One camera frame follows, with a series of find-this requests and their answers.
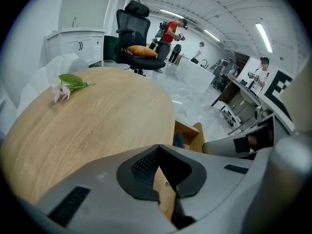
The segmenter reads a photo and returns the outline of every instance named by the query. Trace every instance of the marble floor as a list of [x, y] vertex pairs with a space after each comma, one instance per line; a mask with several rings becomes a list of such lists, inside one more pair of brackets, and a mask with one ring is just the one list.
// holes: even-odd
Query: marble floor
[[[125, 64], [107, 62], [104, 66], [129, 67]], [[176, 75], [176, 69], [175, 64], [169, 64], [166, 61], [166, 66], [162, 68], [162, 74], [150, 70], [144, 70], [144, 74], [146, 78], [156, 82], [170, 95], [178, 120], [190, 125], [200, 122], [203, 125], [206, 141], [227, 137], [227, 133], [233, 128], [225, 120], [220, 110], [211, 106], [220, 91], [210, 85], [204, 93], [199, 92], [196, 88], [190, 87], [180, 80]]]

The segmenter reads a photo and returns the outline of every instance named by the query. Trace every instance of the wooden tabletop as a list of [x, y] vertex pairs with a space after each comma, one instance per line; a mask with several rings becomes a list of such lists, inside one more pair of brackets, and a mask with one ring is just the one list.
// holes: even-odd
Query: wooden tabletop
[[172, 144], [170, 97], [147, 78], [116, 68], [76, 73], [96, 82], [54, 104], [51, 88], [10, 129], [0, 152], [11, 190], [35, 204], [84, 164], [151, 144]]

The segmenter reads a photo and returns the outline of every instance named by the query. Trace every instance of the black office chair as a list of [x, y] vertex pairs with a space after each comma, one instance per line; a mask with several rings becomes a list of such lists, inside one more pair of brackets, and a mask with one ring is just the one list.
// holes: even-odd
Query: black office chair
[[157, 58], [142, 58], [126, 54], [128, 47], [132, 45], [146, 46], [147, 32], [151, 22], [146, 19], [150, 13], [147, 6], [131, 0], [125, 10], [117, 10], [117, 24], [119, 41], [116, 46], [116, 62], [129, 64], [130, 68], [139, 75], [143, 75], [143, 69], [154, 70], [163, 68], [166, 63]]

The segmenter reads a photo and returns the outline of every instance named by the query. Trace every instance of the ceiling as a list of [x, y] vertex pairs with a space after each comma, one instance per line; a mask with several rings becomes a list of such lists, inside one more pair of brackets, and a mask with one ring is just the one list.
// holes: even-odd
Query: ceiling
[[[270, 63], [296, 74], [310, 55], [310, 40], [296, 14], [283, 0], [140, 0], [151, 14], [164, 18], [160, 8], [179, 14], [207, 29], [221, 48], [248, 56], [267, 56]], [[255, 24], [261, 23], [273, 54], [267, 51]]]

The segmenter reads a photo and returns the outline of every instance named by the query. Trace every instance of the white flower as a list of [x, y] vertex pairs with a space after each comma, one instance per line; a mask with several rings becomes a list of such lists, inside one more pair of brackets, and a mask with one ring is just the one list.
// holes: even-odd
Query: white flower
[[67, 100], [69, 100], [70, 96], [70, 89], [68, 88], [69, 84], [62, 84], [60, 80], [56, 81], [54, 84], [52, 84], [52, 92], [54, 95], [54, 103], [56, 103], [60, 96], [63, 96], [62, 100], [64, 100], [67, 97]]

